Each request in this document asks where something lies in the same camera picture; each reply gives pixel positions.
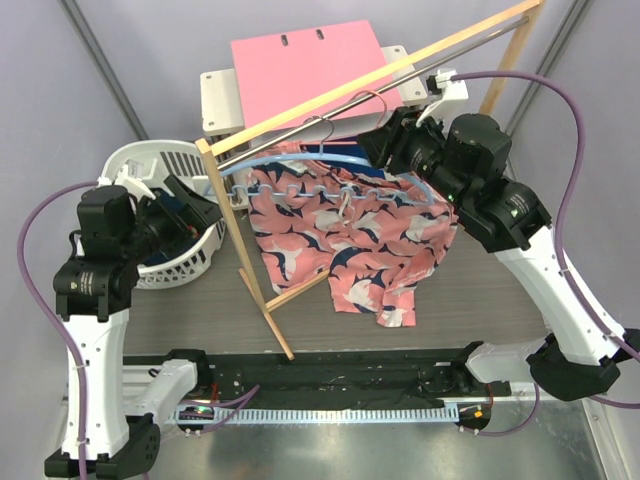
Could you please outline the pink wire hanger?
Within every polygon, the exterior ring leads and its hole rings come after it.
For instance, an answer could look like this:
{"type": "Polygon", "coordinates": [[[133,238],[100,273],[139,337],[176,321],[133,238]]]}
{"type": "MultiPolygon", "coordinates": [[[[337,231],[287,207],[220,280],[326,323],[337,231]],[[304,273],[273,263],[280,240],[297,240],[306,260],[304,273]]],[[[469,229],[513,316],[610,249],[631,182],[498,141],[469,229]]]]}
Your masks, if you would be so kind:
{"type": "Polygon", "coordinates": [[[364,102],[312,126],[297,135],[295,141],[312,145],[330,142],[350,144],[358,134],[380,126],[388,112],[385,98],[373,90],[361,90],[350,101],[360,99],[364,99],[364,102]]]}

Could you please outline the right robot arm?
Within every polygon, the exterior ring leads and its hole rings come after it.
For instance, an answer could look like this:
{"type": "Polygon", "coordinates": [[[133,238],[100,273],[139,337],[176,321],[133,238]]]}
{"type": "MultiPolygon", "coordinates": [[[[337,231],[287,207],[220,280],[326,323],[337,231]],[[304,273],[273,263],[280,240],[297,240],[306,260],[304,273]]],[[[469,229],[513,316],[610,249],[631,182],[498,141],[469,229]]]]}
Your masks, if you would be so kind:
{"type": "Polygon", "coordinates": [[[457,116],[449,128],[414,107],[396,109],[381,127],[361,133],[371,165],[413,173],[447,200],[466,233],[520,282],[550,332],[532,345],[482,345],[451,371],[457,391],[472,395],[493,381],[522,376],[555,398],[573,401],[608,392],[629,359],[618,338],[639,347],[639,332],[612,319],[597,326],[588,291],[572,291],[569,266],[554,248],[551,215],[528,186],[504,170],[512,139],[485,114],[457,116]]]}

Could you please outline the light blue plastic hanger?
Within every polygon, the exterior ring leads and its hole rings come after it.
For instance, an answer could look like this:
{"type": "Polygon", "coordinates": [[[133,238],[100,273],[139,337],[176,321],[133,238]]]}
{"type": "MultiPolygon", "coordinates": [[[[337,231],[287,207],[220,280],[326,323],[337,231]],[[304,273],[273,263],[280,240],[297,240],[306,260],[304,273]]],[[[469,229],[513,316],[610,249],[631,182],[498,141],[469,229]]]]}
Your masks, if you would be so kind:
{"type": "Polygon", "coordinates": [[[384,171],[385,178],[379,179],[328,165],[327,161],[331,160],[360,165],[369,161],[326,154],[324,145],[322,143],[315,150],[308,151],[298,142],[280,143],[251,157],[244,168],[235,166],[227,172],[218,171],[218,174],[226,180],[234,173],[248,170],[245,172],[246,185],[237,184],[231,188],[232,192],[244,191],[248,197],[266,192],[274,198],[302,199],[323,195],[329,199],[398,200],[420,207],[435,203],[437,196],[433,189],[413,174],[392,175],[384,171]]]}

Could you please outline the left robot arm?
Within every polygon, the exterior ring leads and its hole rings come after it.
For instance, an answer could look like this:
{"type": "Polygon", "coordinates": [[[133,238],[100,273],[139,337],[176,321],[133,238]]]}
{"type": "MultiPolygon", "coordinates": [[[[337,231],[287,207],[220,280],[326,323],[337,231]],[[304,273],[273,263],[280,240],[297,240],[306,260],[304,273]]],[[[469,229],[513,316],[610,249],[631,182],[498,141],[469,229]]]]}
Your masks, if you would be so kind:
{"type": "Polygon", "coordinates": [[[123,347],[138,267],[153,256],[177,256],[222,214],[170,175],[140,198],[121,185],[88,190],[77,217],[72,253],[53,280],[56,313],[74,343],[68,350],[68,423],[45,473],[72,478],[85,460],[99,479],[129,479],[151,470],[161,429],[181,400],[203,398],[213,385],[204,351],[174,349],[143,393],[124,402],[123,347]]]}

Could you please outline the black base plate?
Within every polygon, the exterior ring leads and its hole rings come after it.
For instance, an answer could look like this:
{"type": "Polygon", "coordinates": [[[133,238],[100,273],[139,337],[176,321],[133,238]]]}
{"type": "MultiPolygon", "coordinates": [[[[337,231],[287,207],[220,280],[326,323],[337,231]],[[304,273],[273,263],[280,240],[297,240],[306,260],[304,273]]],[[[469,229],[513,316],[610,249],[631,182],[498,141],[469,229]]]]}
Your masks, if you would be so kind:
{"type": "Polygon", "coordinates": [[[373,350],[208,357],[219,398],[232,400],[252,388],[253,409],[399,410],[437,408],[446,399],[496,393],[466,368],[465,351],[373,350]]]}

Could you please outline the navy blue shorts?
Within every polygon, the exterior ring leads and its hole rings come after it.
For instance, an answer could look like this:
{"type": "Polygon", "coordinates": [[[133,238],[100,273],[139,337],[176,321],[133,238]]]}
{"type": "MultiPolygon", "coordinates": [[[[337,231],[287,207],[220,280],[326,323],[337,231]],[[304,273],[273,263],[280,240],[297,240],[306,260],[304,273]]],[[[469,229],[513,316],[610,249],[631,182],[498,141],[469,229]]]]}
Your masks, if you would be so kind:
{"type": "MultiPolygon", "coordinates": [[[[166,207],[170,213],[177,214],[182,208],[182,203],[178,199],[162,189],[157,189],[155,195],[159,203],[166,207]]],[[[173,227],[168,232],[162,233],[161,240],[163,241],[162,248],[143,262],[145,267],[155,267],[167,263],[182,255],[194,245],[193,239],[188,239],[185,235],[178,234],[173,227]]]]}

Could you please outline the wooden clothes rack frame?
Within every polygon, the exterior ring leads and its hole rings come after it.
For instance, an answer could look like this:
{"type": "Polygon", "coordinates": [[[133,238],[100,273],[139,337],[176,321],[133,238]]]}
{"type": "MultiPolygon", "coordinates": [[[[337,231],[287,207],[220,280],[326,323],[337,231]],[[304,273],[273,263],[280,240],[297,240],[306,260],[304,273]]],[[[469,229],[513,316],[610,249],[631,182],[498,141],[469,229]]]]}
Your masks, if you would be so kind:
{"type": "Polygon", "coordinates": [[[195,142],[199,153],[202,155],[208,178],[216,193],[221,208],[223,218],[227,225],[227,230],[232,238],[236,254],[241,263],[240,273],[245,279],[245,285],[252,294],[254,301],[261,311],[262,316],[266,320],[269,328],[279,343],[285,357],[289,360],[295,358],[295,354],[284,335],[280,331],[278,325],[271,315],[270,307],[264,300],[263,294],[259,287],[256,274],[249,258],[248,250],[244,239],[240,232],[235,214],[226,195],[223,185],[222,175],[231,170],[234,166],[246,167],[248,159],[256,153],[261,152],[272,145],[277,145],[299,133],[302,133],[318,123],[328,121],[338,115],[341,115],[373,98],[373,93],[364,94],[363,91],[371,86],[371,84],[392,75],[393,73],[405,69],[411,65],[426,60],[442,51],[459,45],[475,36],[482,35],[483,38],[476,42],[475,47],[479,47],[500,35],[518,30],[524,27],[528,22],[534,20],[538,11],[543,7],[542,1],[522,1],[511,6],[499,13],[496,13],[484,20],[481,20],[469,27],[466,27],[456,33],[453,33],[441,40],[438,40],[420,50],[400,59],[380,67],[376,70],[368,72],[358,78],[346,82],[332,90],[318,95],[315,98],[307,100],[296,105],[282,113],[274,115],[262,122],[245,128],[228,138],[225,138],[213,145],[208,145],[204,139],[195,142]],[[223,163],[217,161],[217,157],[226,153],[235,147],[249,142],[258,136],[273,131],[276,128],[304,115],[330,104],[348,94],[356,92],[358,95],[353,100],[327,111],[311,120],[301,123],[299,126],[292,128],[279,136],[272,138],[270,141],[256,146],[252,150],[248,150],[236,157],[233,157],[223,163]]]}

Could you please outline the pink shark print shorts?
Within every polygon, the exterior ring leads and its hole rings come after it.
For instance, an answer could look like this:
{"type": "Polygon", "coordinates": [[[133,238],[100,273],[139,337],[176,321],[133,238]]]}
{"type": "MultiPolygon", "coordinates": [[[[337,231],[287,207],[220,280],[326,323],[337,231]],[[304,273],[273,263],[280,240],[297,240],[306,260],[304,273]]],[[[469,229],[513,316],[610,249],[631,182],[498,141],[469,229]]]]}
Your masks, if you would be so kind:
{"type": "Polygon", "coordinates": [[[323,195],[249,197],[273,290],[283,294],[325,272],[336,311],[371,313],[388,328],[415,326],[417,284],[444,260],[458,227],[453,206],[435,194],[435,203],[422,207],[323,195]]]}

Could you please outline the metal hanging rod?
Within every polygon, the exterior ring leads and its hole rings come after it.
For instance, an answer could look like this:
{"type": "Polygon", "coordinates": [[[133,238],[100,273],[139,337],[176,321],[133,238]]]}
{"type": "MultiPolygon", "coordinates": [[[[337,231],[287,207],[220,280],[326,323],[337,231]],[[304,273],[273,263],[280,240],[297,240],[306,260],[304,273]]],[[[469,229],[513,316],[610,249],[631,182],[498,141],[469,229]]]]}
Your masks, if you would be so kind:
{"type": "Polygon", "coordinates": [[[259,146],[256,146],[242,154],[239,154],[229,160],[224,161],[223,163],[218,165],[218,170],[220,172],[227,172],[229,171],[232,167],[235,166],[240,166],[241,168],[245,167],[245,163],[253,156],[255,156],[256,154],[274,146],[277,145],[285,140],[289,140],[290,138],[297,136],[303,132],[306,132],[307,130],[315,127],[316,125],[322,123],[322,122],[330,122],[334,117],[337,117],[361,104],[364,104],[365,102],[371,100],[372,98],[375,97],[376,94],[382,95],[384,93],[386,93],[387,91],[390,91],[392,89],[395,89],[397,87],[399,87],[400,85],[408,82],[409,80],[412,80],[420,75],[426,74],[427,72],[436,69],[437,67],[440,67],[441,65],[444,65],[445,63],[452,61],[454,59],[457,59],[458,57],[465,55],[466,53],[469,53],[472,50],[475,50],[476,48],[479,48],[480,46],[483,46],[486,43],[489,43],[503,35],[506,35],[507,33],[510,33],[514,30],[516,30],[517,28],[527,24],[529,22],[529,15],[525,14],[522,18],[518,19],[517,21],[514,21],[502,28],[500,28],[499,30],[496,30],[490,34],[485,35],[484,37],[482,37],[479,40],[475,40],[474,42],[456,49],[453,53],[447,54],[444,57],[441,57],[439,60],[432,62],[426,66],[423,66],[422,68],[419,68],[417,70],[414,70],[412,72],[409,72],[405,75],[402,75],[400,77],[398,77],[397,79],[382,85],[380,88],[374,90],[372,93],[363,93],[363,94],[359,94],[357,95],[353,100],[350,100],[347,103],[344,103],[338,107],[336,107],[335,109],[332,109],[328,112],[323,113],[322,115],[320,115],[319,117],[314,117],[311,120],[305,121],[302,124],[300,124],[299,126],[297,126],[296,128],[292,128],[289,129],[287,131],[285,131],[284,133],[282,133],[281,135],[274,137],[273,139],[271,139],[270,141],[261,144],[259,146]]]}

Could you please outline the white laundry basket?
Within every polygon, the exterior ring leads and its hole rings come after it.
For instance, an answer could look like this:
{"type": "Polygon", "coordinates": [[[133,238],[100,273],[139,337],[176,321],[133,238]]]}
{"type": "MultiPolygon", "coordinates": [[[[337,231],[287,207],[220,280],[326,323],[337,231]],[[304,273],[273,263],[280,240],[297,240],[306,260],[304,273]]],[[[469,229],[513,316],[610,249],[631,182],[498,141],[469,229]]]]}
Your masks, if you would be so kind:
{"type": "Polygon", "coordinates": [[[203,275],[223,244],[226,223],[194,144],[147,140],[127,144],[104,164],[101,185],[136,197],[136,222],[156,247],[140,260],[140,290],[170,289],[203,275]]]}

